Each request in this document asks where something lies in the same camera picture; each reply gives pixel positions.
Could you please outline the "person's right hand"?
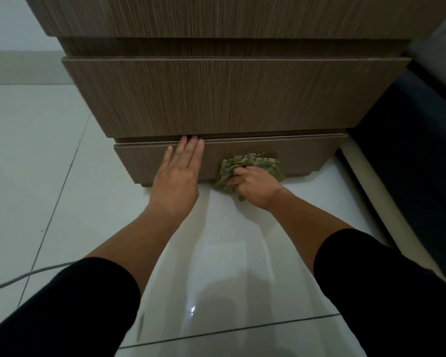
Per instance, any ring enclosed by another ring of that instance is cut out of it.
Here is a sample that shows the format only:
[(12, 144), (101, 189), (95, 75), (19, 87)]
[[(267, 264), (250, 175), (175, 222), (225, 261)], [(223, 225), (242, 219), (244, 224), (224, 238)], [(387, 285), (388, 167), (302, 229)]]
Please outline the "person's right hand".
[(286, 188), (263, 169), (254, 167), (254, 186), (249, 195), (240, 195), (252, 205), (270, 211), (277, 197)]

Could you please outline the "person's left hand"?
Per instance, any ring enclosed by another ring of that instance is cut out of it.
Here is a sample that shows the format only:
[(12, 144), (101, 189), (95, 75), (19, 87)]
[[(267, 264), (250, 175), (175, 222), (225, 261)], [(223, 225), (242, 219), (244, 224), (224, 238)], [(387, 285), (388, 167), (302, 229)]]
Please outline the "person's left hand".
[(188, 142), (182, 137), (173, 149), (173, 168), (162, 172), (162, 163), (154, 178), (148, 209), (181, 224), (190, 214), (199, 197), (198, 175), (202, 165), (204, 140), (198, 137), (198, 169), (183, 167), (183, 150)]

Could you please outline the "green patterned cleaning cloth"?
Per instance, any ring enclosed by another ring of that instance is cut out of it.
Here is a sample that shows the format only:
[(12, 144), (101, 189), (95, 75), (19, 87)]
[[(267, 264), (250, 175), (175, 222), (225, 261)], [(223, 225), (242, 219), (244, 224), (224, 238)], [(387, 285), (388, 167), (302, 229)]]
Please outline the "green patterned cleaning cloth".
[(239, 175), (234, 173), (235, 169), (247, 168), (248, 166), (265, 170), (278, 182), (285, 179), (285, 175), (281, 170), (279, 160), (266, 157), (264, 153), (250, 153), (244, 155), (234, 155), (223, 159), (220, 163), (214, 187), (224, 193), (236, 193), (236, 184), (230, 184), (228, 181), (239, 177)]

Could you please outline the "person's right forearm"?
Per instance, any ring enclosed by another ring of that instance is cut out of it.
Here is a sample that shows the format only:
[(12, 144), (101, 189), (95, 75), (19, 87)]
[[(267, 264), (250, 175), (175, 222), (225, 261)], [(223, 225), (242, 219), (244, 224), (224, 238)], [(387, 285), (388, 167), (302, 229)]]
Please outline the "person's right forearm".
[(367, 357), (446, 357), (446, 282), (285, 188), (269, 200)]

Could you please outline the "person's left forearm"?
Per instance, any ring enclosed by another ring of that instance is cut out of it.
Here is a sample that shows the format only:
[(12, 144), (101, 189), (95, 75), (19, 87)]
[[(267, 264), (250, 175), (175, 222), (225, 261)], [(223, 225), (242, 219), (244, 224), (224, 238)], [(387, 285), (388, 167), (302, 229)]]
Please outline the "person's left forearm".
[(150, 275), (192, 206), (150, 203), (0, 323), (0, 357), (114, 357)]

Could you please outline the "small wooden drawer front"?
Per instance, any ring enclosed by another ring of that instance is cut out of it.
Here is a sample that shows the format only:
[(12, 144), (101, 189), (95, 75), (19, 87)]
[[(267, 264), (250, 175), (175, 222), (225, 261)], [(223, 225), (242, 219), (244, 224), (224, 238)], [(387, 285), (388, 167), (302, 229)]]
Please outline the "small wooden drawer front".
[[(204, 141), (199, 182), (214, 182), (222, 160), (235, 155), (263, 153), (279, 160), (287, 177), (319, 171), (348, 137), (344, 133), (295, 136), (207, 138)], [(115, 139), (114, 150), (135, 184), (151, 186), (169, 146), (176, 148), (180, 138)]]

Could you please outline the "large wooden drawer front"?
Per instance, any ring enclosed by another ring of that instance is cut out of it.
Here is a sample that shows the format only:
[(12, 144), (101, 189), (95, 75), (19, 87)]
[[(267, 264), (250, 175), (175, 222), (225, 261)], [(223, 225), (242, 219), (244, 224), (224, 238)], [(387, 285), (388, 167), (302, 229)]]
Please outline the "large wooden drawer front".
[(107, 137), (354, 127), (409, 58), (64, 58)]

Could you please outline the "brown wooden drawer cabinet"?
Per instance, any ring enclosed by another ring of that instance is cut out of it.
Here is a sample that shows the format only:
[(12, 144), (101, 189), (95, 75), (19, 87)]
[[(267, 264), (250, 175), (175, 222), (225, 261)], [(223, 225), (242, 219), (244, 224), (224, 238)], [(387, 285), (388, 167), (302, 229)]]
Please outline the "brown wooden drawer cabinet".
[[(25, 0), (62, 58), (409, 58), (446, 0)], [(344, 133), (185, 134), (170, 140)]]

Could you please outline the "dark blue sofa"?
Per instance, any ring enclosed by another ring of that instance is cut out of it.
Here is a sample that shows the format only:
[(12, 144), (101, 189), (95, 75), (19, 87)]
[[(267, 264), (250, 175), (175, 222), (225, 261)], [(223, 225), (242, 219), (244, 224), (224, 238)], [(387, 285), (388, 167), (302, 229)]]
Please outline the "dark blue sofa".
[(411, 61), (349, 135), (446, 277), (446, 86)]

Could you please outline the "grey cushion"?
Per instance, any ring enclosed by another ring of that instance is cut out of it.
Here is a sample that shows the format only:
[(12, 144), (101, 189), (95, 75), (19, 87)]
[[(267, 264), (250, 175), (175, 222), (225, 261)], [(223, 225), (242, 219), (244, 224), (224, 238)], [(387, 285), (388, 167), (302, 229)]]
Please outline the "grey cushion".
[(446, 87), (446, 19), (429, 38), (412, 42), (408, 54)]

